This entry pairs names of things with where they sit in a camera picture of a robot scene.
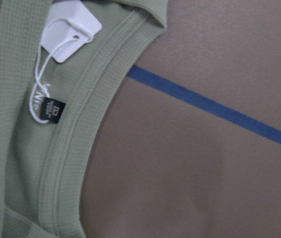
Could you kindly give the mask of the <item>olive green long-sleeve shirt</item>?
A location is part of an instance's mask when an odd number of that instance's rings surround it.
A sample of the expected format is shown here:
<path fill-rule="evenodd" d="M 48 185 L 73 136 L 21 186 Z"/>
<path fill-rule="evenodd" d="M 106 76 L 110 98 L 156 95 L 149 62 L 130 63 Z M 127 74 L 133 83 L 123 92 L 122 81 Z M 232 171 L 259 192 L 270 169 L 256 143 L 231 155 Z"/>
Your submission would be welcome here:
<path fill-rule="evenodd" d="M 40 85 L 51 0 L 0 0 L 0 238 L 83 238 L 79 203 L 95 136 L 124 77 L 167 27 L 165 0 L 84 0 L 102 24 Z"/>

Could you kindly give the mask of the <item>brown paper table cover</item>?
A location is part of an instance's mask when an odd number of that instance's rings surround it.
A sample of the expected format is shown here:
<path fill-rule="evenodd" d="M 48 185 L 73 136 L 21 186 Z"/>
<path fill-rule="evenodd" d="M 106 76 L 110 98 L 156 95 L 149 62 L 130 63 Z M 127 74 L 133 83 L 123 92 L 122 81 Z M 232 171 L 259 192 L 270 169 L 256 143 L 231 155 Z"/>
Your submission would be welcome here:
<path fill-rule="evenodd" d="M 281 0 L 172 0 L 137 65 L 281 131 Z M 126 78 L 81 194 L 89 238 L 281 238 L 281 145 Z"/>

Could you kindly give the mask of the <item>white paper hang tag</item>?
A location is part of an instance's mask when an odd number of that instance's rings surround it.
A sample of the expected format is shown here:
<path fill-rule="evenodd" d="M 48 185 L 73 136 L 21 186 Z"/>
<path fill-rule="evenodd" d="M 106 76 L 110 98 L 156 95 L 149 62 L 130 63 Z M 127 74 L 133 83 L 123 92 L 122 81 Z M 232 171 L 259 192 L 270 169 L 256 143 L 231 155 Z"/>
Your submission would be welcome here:
<path fill-rule="evenodd" d="M 41 46 L 58 63 L 65 62 L 84 44 L 93 41 L 101 22 L 80 0 L 63 0 L 51 5 Z"/>

